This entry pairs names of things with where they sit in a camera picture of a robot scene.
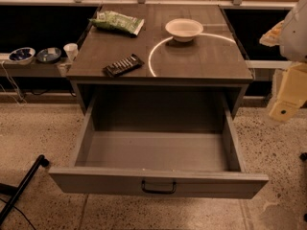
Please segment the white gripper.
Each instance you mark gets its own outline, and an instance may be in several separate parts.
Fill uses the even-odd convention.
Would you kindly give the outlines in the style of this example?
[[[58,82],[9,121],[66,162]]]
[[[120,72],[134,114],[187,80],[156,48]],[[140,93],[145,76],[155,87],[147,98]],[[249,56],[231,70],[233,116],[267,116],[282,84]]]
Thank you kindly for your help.
[[[307,61],[307,0],[299,0],[286,15],[259,40],[273,47],[279,43],[280,54],[290,61]],[[282,73],[277,95],[269,112],[271,119],[287,122],[307,102],[307,64],[295,63]]]

